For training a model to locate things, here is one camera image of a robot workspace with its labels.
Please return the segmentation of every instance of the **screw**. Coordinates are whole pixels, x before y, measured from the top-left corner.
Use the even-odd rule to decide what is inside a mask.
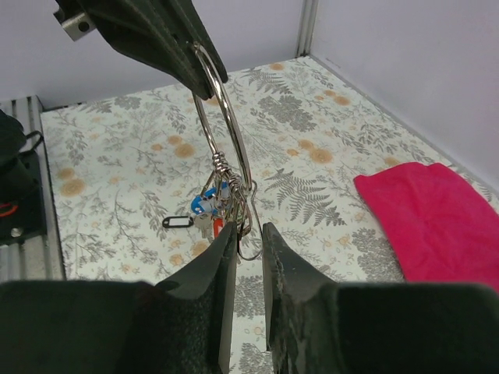
[[[11,231],[10,231],[10,235],[13,237],[13,238],[18,238],[19,236],[21,236],[23,234],[23,229],[22,228],[13,228]]]

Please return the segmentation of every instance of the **black cable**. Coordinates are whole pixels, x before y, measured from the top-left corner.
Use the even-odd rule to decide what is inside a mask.
[[[25,150],[24,152],[21,152],[20,155],[24,155],[24,154],[28,154],[28,153],[33,153],[38,148],[38,146],[40,146],[40,144],[43,143],[43,141],[44,141],[44,135],[40,131],[38,131],[38,130],[30,132],[28,135],[26,135],[26,139],[31,139],[32,137],[34,137],[36,135],[39,136],[37,142],[31,147],[30,150]]]

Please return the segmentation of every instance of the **floral pattern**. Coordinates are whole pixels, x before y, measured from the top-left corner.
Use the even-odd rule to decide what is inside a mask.
[[[311,58],[231,74],[262,222],[337,281],[403,281],[353,179],[407,161],[441,162],[496,209],[497,197]],[[235,165],[217,101],[205,105]],[[204,251],[194,227],[165,230],[211,172],[211,154],[182,86],[44,113],[65,271],[69,279],[161,281]],[[261,243],[244,238],[248,256]],[[232,372],[270,373],[260,261],[238,265]]]

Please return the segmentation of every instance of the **red key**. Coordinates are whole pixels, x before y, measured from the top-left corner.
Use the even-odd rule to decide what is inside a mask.
[[[213,235],[214,237],[218,237],[218,234],[220,234],[221,229],[224,227],[224,220],[221,218],[215,218],[213,220]]]

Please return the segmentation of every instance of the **magenta towel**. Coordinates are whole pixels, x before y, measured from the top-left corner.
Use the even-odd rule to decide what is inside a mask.
[[[442,164],[401,164],[354,179],[407,281],[473,282],[499,292],[499,215]]]

